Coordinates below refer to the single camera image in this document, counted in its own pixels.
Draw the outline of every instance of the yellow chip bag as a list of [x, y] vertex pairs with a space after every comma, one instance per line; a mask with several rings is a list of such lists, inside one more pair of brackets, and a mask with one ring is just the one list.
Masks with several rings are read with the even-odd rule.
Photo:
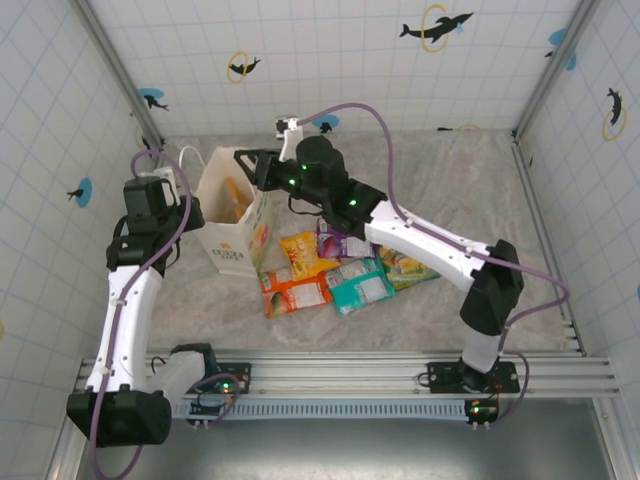
[[289, 257], [295, 282], [315, 277], [324, 270], [341, 265], [339, 261], [333, 258], [318, 257], [316, 234], [313, 232], [304, 232], [293, 237], [281, 238], [280, 246]]

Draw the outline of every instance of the gray surface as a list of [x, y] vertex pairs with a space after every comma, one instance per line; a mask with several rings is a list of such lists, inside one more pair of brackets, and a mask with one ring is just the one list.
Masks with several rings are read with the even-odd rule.
[[[590, 401], [530, 401], [490, 432], [443, 421], [260, 421], [194, 432], [174, 422], [127, 477], [260, 480], [605, 480]], [[120, 473], [131, 448], [100, 451]], [[87, 457], [79, 479], [92, 479]]]
[[[522, 263], [546, 269], [506, 132], [402, 132], [393, 137], [394, 185], [401, 204], [467, 238], [488, 244], [504, 238], [516, 245]], [[387, 190], [382, 135], [329, 138], [343, 153], [351, 176]], [[192, 142], [174, 139], [169, 152]], [[196, 139], [195, 145], [207, 161], [216, 145], [278, 148], [281, 144], [271, 135], [244, 135]], [[195, 190], [202, 167], [192, 154], [186, 156], [185, 166]], [[279, 215], [265, 269], [288, 264], [277, 238], [315, 229], [313, 217], [290, 213], [286, 196], [277, 195]], [[518, 310], [554, 298], [547, 282], [531, 277], [525, 282]], [[344, 317], [328, 305], [266, 319], [257, 280], [217, 274], [194, 234], [185, 234], [182, 258], [167, 272], [158, 295], [149, 348], [199, 341], [214, 348], [241, 349], [461, 350], [468, 328], [458, 316], [464, 297], [451, 283], [438, 279]], [[559, 310], [553, 309], [521, 322], [507, 346], [558, 350], [565, 343]]]

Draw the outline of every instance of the marble floor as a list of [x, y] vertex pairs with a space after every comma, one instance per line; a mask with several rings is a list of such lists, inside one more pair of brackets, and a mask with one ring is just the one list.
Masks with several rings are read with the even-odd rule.
[[[387, 157], [378, 133], [334, 133], [328, 137], [344, 155], [352, 177], [386, 191]], [[467, 238], [512, 242], [523, 264], [546, 269], [506, 132], [398, 132], [394, 185], [399, 202], [431, 222]], [[216, 145], [278, 148], [272, 135], [173, 139], [169, 153], [187, 143], [205, 161]], [[201, 167], [186, 156], [195, 190]], [[265, 270], [287, 265], [277, 238], [311, 230], [315, 218], [296, 216], [286, 195], [276, 194], [277, 225]], [[550, 285], [525, 277], [517, 311], [554, 298]], [[257, 280], [220, 275], [193, 233], [182, 237], [182, 257], [167, 271], [158, 294], [149, 348], [210, 342], [215, 348], [277, 350], [460, 350], [468, 327], [458, 311], [464, 294], [440, 278], [399, 292], [395, 298], [347, 316], [332, 305], [267, 319]], [[558, 350], [566, 338], [558, 309], [518, 324], [507, 346]]]

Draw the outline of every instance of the paper bag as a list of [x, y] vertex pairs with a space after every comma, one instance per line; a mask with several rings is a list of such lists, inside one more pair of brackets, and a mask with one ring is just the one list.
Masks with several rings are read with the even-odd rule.
[[[206, 224], [195, 233], [220, 273], [257, 277], [275, 223], [270, 193], [256, 190], [233, 158], [241, 147], [217, 147], [195, 192]], [[226, 184], [251, 200], [240, 220]]]

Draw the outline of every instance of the white tiled wall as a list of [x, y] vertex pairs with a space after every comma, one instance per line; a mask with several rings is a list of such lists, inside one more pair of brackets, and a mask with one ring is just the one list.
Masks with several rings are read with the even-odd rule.
[[[0, 3], [0, 126], [0, 478], [42, 478], [101, 332], [105, 249], [138, 149], [66, 0]], [[66, 192], [84, 177], [81, 209]]]
[[[531, 172], [589, 353], [609, 355], [640, 433], [640, 2], [604, 2], [528, 143]], [[608, 130], [619, 92], [626, 110]]]
[[[446, 47], [427, 53], [425, 10], [473, 12]], [[164, 92], [151, 114], [164, 135], [270, 132], [274, 115], [305, 116], [340, 102], [379, 109], [393, 129], [513, 128], [578, 0], [95, 0], [138, 87]], [[433, 27], [445, 15], [436, 7]], [[439, 47], [441, 39], [430, 48]], [[261, 62], [240, 83], [232, 56]], [[234, 64], [240, 65], [239, 57]], [[234, 80], [241, 78], [233, 74]], [[343, 130], [377, 129], [360, 112]]]

